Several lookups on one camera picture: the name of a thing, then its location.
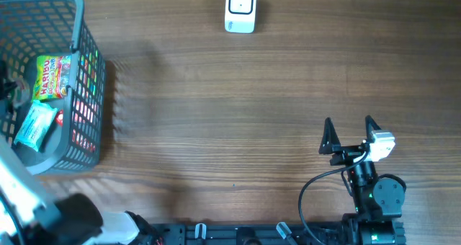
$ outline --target teal package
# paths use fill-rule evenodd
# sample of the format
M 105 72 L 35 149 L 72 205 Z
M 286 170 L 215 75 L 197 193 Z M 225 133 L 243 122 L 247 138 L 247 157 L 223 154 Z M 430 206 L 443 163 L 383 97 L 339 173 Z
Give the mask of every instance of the teal package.
M 16 138 L 14 138 L 14 144 L 20 142 L 38 151 L 57 112 L 58 108 L 52 108 L 49 104 L 43 104 L 38 100 L 32 102 Z

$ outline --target yellow candy package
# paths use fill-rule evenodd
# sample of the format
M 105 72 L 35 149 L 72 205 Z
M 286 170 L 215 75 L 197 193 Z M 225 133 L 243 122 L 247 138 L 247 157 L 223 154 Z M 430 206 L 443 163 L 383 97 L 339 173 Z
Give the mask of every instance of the yellow candy package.
M 38 151 L 57 112 L 58 109 L 51 108 L 49 104 L 43 104 L 37 100 L 32 102 L 32 106 L 14 138 L 14 144 L 20 142 Z
M 42 55 L 37 58 L 37 80 L 32 100 L 63 98 L 71 72 L 71 56 Z

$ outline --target wooden surface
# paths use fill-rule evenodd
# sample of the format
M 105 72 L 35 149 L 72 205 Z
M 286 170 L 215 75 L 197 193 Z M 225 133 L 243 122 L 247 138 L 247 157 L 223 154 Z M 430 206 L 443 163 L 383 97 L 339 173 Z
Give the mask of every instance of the wooden surface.
M 225 32 L 225 0 L 85 0 L 108 60 L 100 165 L 42 178 L 152 222 L 299 223 L 297 196 L 364 117 L 394 132 L 379 173 L 408 185 L 409 244 L 461 239 L 459 0 L 258 0 L 256 32 Z M 310 188 L 312 221 L 354 212 L 339 175 Z

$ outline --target white scanner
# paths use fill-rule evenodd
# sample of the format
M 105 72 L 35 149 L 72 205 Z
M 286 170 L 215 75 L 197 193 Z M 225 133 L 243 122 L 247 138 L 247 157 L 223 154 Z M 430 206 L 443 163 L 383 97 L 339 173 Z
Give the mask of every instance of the white scanner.
M 255 21 L 256 0 L 225 0 L 225 30 L 252 33 Z

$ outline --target basket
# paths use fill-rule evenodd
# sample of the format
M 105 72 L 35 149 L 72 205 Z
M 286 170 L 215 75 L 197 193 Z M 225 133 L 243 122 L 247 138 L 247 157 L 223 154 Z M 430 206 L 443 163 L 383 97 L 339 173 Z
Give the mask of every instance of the basket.
M 0 58 L 31 88 L 39 55 L 71 55 L 67 96 L 46 101 L 63 110 L 40 152 L 12 144 L 30 104 L 0 118 L 1 134 L 32 174 L 80 172 L 99 161 L 106 69 L 84 21 L 84 0 L 0 0 Z

